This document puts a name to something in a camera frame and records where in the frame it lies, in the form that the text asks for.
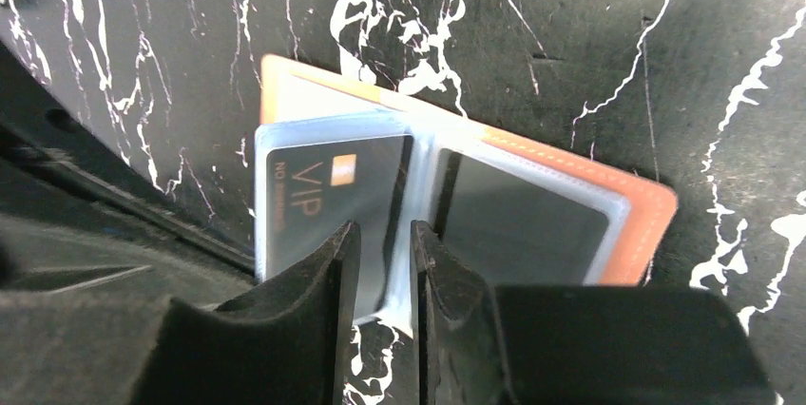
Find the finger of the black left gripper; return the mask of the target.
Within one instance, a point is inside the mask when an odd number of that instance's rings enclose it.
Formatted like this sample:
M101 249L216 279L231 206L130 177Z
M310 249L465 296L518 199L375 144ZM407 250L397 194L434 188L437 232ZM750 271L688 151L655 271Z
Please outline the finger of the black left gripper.
M237 268L59 178L45 154L2 132L2 290L172 296L212 309L252 288Z

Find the black credit card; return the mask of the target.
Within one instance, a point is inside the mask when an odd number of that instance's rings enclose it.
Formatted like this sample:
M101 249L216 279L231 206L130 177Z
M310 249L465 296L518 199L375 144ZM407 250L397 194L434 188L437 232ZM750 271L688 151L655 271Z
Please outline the black credit card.
M355 222L361 240L355 317L378 310L392 265L412 145L412 136L402 133L271 149L259 278L287 270L343 223Z
M446 148L437 168L432 226L462 263L493 283L584 281L604 213Z

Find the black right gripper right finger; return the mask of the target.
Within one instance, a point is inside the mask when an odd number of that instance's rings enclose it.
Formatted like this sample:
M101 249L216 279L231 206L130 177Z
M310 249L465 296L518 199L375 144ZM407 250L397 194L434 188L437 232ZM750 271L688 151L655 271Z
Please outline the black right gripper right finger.
M496 404L503 373L490 289L424 221L411 223L422 404Z

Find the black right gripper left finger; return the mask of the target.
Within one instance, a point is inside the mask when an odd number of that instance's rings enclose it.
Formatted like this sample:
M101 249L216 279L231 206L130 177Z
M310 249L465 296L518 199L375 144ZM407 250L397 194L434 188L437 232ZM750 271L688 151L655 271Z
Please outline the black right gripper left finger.
M360 253L360 227L346 222L303 260L213 310L172 299L136 403L340 403Z

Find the brown leather card holder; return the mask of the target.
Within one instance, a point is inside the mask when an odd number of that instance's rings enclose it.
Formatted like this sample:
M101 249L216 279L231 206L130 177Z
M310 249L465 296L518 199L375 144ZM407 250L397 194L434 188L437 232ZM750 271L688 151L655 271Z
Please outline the brown leather card holder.
M278 55L260 62L255 274L359 224L355 317L413 332L410 225L493 284L635 285L671 223L668 186Z

